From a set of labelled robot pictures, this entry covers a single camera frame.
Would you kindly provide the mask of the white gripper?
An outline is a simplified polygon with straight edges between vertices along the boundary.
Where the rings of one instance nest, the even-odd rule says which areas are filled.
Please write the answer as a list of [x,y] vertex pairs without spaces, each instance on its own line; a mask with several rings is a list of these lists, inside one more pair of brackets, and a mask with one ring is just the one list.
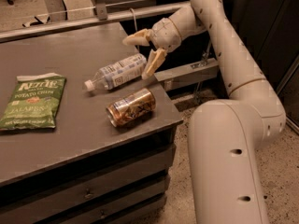
[[151,77],[163,64],[167,53],[181,44],[181,37],[175,24],[168,18],[156,22],[151,29],[142,29],[122,40],[126,46],[148,46],[150,41],[157,50],[151,50],[147,65],[142,73],[143,79]]

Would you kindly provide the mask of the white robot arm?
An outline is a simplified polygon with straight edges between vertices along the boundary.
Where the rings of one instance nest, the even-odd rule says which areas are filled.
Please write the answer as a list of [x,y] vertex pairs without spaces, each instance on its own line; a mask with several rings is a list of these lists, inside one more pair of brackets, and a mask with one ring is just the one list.
[[283,131],[277,94],[226,18],[222,0],[190,0],[167,19],[124,39],[152,45],[142,74],[149,78],[183,39],[206,29],[227,98],[199,105],[188,133],[197,224],[269,224],[255,159],[257,147]]

